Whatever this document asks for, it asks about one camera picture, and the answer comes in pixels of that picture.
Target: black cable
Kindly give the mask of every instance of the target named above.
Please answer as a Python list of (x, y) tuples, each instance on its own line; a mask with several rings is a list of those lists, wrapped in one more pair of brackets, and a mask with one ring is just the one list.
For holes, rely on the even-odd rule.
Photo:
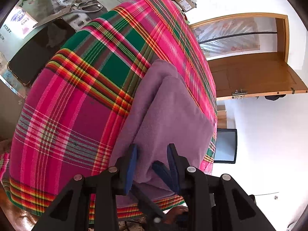
[(275, 193), (270, 193), (270, 194), (263, 194), (263, 195), (272, 195), (272, 194), (277, 194), (279, 192), (275, 192)]
[(128, 222), (134, 222), (134, 223), (137, 223), (137, 224), (139, 224), (139, 225), (142, 225), (142, 223), (139, 222), (139, 221), (133, 221), (133, 220), (131, 220), (131, 221), (128, 221)]
[(247, 36), (247, 35), (259, 35), (259, 34), (277, 34), (277, 32), (269, 32), (269, 31), (262, 31), (262, 32), (247, 32), (247, 33), (240, 33), (240, 34), (234, 34), (234, 35), (227, 35), (227, 36), (220, 36), (212, 39), (208, 39), (205, 41), (198, 42), (199, 44), (210, 42), (210, 41), (215, 41), (215, 40), (220, 40), (220, 39), (225, 39), (225, 38), (230, 38), (230, 37), (235, 37), (235, 36)]

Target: black phone screen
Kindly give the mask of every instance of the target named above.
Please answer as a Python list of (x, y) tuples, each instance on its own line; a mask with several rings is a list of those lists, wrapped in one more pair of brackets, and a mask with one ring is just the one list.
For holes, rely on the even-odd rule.
[(8, 69), (23, 85), (33, 83), (47, 62), (75, 33), (63, 19), (49, 23), (14, 55)]

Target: monitor screen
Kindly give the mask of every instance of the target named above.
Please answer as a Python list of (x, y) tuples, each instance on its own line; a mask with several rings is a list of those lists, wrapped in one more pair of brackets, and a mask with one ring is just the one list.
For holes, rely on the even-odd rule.
[(237, 152), (236, 129), (217, 129), (214, 162), (235, 163)]

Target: door frame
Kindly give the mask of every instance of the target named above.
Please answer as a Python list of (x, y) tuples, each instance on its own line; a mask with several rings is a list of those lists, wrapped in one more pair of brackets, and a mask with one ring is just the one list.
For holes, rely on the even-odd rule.
[(193, 30), (197, 27), (215, 23), (222, 20), (229, 20), (234, 18), (250, 18), (250, 17), (270, 17), (276, 18), (276, 27), (277, 27), (277, 52), (280, 54), (281, 58), (287, 63), (289, 56), (289, 20), (287, 15), (275, 14), (275, 13), (241, 13), (241, 14), (232, 14), (222, 17), (216, 17), (207, 19), (201, 22), (197, 22), (189, 25), (190, 29)]

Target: sticker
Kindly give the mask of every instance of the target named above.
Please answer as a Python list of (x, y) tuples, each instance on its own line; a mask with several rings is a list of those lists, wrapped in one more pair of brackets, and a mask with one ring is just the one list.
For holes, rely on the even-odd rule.
[(11, 21), (20, 21), (26, 14), (26, 11), (24, 9), (19, 10), (15, 15), (12, 16)]
[(189, 4), (186, 0), (181, 0), (181, 1), (179, 1), (179, 4), (180, 4), (186, 11), (189, 11), (190, 9), (193, 8), (192, 6), (190, 6), (190, 4)]

